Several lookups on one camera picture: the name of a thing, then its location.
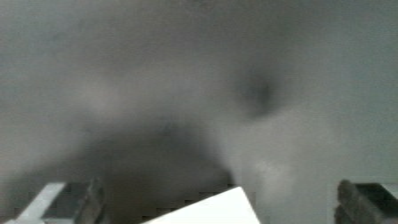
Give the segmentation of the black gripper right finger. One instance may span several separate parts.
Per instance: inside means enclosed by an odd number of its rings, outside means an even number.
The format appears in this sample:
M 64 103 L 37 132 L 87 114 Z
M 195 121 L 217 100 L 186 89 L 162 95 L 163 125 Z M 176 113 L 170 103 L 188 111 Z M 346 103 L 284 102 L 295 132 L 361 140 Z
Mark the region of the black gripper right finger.
M 339 182 L 334 224 L 398 224 L 398 183 Z

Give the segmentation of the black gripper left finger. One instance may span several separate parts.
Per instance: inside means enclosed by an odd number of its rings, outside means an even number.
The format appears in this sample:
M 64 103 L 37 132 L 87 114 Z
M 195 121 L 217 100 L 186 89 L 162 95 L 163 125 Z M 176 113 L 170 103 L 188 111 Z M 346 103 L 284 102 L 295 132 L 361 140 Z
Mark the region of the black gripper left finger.
M 110 224 L 101 182 L 48 183 L 16 224 Z

